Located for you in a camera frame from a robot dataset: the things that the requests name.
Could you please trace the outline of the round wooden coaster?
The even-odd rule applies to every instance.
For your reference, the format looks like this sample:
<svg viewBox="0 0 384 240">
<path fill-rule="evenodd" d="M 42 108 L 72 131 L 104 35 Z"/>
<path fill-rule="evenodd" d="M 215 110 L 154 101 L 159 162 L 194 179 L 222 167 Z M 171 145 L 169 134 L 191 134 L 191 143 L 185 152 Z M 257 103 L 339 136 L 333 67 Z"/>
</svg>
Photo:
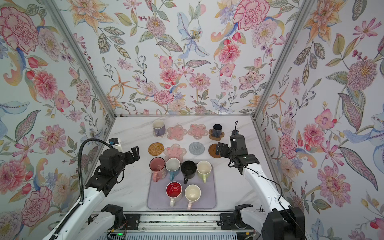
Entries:
<svg viewBox="0 0 384 240">
<path fill-rule="evenodd" d="M 212 158 L 219 159 L 219 158 L 221 158 L 221 156 L 216 154 L 216 150 L 217 150 L 217 144 L 210 145 L 210 147 L 209 147 L 209 155 Z"/>
</svg>

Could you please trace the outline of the small dark navy mug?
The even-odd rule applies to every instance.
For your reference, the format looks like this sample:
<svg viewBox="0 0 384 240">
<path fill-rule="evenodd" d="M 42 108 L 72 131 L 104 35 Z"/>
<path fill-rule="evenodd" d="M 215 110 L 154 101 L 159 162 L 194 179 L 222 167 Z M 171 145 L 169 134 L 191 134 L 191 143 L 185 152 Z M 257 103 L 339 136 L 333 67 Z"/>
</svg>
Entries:
<svg viewBox="0 0 384 240">
<path fill-rule="evenodd" d="M 220 138 L 222 136 L 222 133 L 223 133 L 223 126 L 220 124 L 214 124 L 212 128 L 213 137 Z"/>
</svg>

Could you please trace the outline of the brown paw print coaster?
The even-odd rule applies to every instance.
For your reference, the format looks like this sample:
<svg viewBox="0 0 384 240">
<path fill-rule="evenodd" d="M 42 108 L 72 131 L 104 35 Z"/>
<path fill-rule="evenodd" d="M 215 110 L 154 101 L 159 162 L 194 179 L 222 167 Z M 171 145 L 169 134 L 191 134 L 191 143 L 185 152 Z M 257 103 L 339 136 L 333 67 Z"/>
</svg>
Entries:
<svg viewBox="0 0 384 240">
<path fill-rule="evenodd" d="M 214 129 L 209 130 L 209 138 L 214 141 L 220 141 L 225 136 L 223 131 L 217 131 Z"/>
</svg>

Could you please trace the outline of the round woven cork coaster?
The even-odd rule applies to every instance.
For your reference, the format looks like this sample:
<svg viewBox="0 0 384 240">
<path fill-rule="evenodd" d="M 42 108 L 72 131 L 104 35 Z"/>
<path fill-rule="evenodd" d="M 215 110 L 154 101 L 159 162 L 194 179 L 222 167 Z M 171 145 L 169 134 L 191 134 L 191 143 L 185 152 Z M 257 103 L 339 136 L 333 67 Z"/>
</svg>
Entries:
<svg viewBox="0 0 384 240">
<path fill-rule="evenodd" d="M 164 152 L 164 145 L 162 143 L 156 142 L 152 143 L 148 147 L 148 152 L 151 156 L 159 156 Z"/>
</svg>

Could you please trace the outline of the white mug green handle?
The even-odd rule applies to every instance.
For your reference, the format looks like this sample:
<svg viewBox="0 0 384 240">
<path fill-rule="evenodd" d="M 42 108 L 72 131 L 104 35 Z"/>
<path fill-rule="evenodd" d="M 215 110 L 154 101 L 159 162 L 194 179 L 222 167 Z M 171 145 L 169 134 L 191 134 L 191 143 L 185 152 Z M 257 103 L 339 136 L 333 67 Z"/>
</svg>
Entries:
<svg viewBox="0 0 384 240">
<path fill-rule="evenodd" d="M 208 161 L 200 161 L 197 164 L 197 172 L 200 179 L 204 184 L 207 183 L 208 178 L 212 173 L 212 165 Z"/>
</svg>

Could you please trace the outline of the round blue woven coaster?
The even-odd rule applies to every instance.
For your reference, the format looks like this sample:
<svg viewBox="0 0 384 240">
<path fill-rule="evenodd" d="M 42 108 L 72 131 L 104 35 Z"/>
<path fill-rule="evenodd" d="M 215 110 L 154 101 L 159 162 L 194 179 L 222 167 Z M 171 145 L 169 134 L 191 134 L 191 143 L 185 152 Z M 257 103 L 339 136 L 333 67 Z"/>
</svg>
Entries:
<svg viewBox="0 0 384 240">
<path fill-rule="evenodd" d="M 189 151 L 195 156 L 199 156 L 204 153 L 205 146 L 199 142 L 193 142 L 189 145 Z"/>
</svg>

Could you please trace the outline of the pink flower coaster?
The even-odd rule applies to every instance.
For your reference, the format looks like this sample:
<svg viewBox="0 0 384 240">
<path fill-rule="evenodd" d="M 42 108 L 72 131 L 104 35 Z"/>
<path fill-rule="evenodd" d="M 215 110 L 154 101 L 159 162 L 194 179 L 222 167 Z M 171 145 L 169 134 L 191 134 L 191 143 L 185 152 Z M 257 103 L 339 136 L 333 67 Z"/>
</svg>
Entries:
<svg viewBox="0 0 384 240">
<path fill-rule="evenodd" d="M 182 141 L 188 131 L 182 125 L 176 125 L 167 129 L 167 138 L 169 140 Z"/>
<path fill-rule="evenodd" d="M 182 148 L 179 144 L 173 144 L 171 147 L 164 149 L 165 161 L 169 159 L 178 159 L 181 163 L 184 161 L 184 156 L 187 154 L 187 150 Z"/>
<path fill-rule="evenodd" d="M 209 134 L 207 128 L 203 124 L 191 124 L 188 130 L 188 135 L 193 136 L 194 139 L 200 140 Z"/>
</svg>

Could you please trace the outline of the black mug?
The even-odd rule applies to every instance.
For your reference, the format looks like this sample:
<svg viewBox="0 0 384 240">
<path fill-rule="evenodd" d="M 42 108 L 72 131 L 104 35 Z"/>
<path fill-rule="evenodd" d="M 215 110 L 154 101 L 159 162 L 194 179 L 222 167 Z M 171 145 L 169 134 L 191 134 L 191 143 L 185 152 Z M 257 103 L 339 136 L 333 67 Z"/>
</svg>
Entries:
<svg viewBox="0 0 384 240">
<path fill-rule="evenodd" d="M 193 161 L 185 161 L 181 165 L 181 172 L 184 176 L 183 184 L 186 185 L 192 179 L 197 171 L 197 165 Z"/>
</svg>

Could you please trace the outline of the white mug grey handle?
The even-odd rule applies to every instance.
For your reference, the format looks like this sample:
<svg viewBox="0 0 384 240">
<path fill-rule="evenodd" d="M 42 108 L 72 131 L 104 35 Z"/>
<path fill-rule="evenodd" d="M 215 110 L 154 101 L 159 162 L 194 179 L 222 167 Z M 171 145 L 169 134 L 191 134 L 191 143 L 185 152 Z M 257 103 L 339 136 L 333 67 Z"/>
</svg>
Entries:
<svg viewBox="0 0 384 240">
<path fill-rule="evenodd" d="M 153 133 L 157 136 L 161 136 L 166 133 L 166 126 L 163 120 L 155 120 L 152 124 Z"/>
</svg>

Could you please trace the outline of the cream mug pink handle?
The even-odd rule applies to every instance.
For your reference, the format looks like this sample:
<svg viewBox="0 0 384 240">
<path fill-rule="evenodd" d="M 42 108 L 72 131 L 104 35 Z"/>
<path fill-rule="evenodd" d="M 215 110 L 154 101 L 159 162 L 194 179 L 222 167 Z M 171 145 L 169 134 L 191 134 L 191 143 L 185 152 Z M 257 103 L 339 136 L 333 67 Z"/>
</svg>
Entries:
<svg viewBox="0 0 384 240">
<path fill-rule="evenodd" d="M 185 197 L 188 201 L 188 210 L 190 210 L 192 205 L 200 199 L 201 195 L 201 189 L 197 185 L 189 185 L 186 187 Z"/>
</svg>

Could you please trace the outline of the red interior white mug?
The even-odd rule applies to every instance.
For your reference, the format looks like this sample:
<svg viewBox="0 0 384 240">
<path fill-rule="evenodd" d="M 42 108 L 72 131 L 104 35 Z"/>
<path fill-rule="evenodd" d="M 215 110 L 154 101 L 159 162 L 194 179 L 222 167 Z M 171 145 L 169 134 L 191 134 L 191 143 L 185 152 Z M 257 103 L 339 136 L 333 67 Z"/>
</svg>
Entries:
<svg viewBox="0 0 384 240">
<path fill-rule="evenodd" d="M 178 182 L 171 182 L 166 187 L 166 194 L 170 198 L 170 207 L 174 207 L 176 202 L 183 197 L 182 185 Z"/>
</svg>

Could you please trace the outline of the round beige patterned coaster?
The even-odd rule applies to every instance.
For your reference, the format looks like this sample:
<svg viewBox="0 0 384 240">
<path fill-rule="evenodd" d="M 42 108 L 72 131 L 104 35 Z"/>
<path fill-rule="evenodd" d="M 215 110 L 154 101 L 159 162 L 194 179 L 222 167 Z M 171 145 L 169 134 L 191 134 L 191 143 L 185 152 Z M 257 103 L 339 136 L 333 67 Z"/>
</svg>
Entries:
<svg viewBox="0 0 384 240">
<path fill-rule="evenodd" d="M 165 133 L 165 134 L 163 134 L 163 135 L 161 135 L 161 136 L 157 136 L 155 133 L 153 133 L 153 136 L 154 136 L 155 138 L 164 138 L 164 137 L 167 136 L 167 133 Z"/>
</svg>

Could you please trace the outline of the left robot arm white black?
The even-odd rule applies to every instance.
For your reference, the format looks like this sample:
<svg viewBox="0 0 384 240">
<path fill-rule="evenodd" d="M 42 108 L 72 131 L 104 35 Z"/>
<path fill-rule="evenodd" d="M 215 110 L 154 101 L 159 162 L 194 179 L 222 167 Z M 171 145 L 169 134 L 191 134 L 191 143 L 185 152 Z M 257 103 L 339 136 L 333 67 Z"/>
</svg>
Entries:
<svg viewBox="0 0 384 240">
<path fill-rule="evenodd" d="M 93 176 L 84 183 L 83 150 L 87 143 L 99 142 L 107 150 L 99 156 L 100 165 Z M 95 240 L 106 231 L 115 231 L 125 227 L 128 219 L 123 207 L 106 205 L 101 213 L 88 225 L 95 208 L 108 196 L 113 187 L 123 179 L 127 165 L 140 160 L 139 147 L 123 153 L 117 138 L 104 142 L 91 138 L 85 140 L 78 151 L 78 172 L 80 196 L 59 224 L 45 237 L 46 240 Z"/>
</svg>

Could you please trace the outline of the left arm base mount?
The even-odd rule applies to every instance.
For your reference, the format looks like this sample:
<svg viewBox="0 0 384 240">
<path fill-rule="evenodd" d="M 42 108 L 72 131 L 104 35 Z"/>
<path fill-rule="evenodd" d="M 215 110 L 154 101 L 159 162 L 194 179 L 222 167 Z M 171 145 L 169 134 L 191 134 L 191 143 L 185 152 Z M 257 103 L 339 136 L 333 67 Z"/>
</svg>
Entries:
<svg viewBox="0 0 384 240">
<path fill-rule="evenodd" d="M 108 204 L 101 210 L 107 217 L 112 217 L 112 223 L 108 224 L 107 230 L 116 231 L 121 228 L 126 230 L 138 230 L 140 223 L 140 214 L 126 214 L 123 207 Z"/>
</svg>

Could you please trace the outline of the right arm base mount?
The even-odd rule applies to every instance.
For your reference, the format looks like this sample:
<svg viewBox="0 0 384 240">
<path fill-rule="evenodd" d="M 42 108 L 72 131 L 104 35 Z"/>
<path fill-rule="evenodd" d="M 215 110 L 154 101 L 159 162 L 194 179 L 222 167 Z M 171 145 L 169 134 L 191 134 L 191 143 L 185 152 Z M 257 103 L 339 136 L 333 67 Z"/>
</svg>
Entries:
<svg viewBox="0 0 384 240">
<path fill-rule="evenodd" d="M 221 230 L 254 230 L 250 225 L 246 225 L 241 217 L 241 210 L 248 208 L 258 212 L 251 204 L 238 205 L 232 213 L 220 214 L 220 220 L 217 221 L 217 226 L 219 226 Z"/>
</svg>

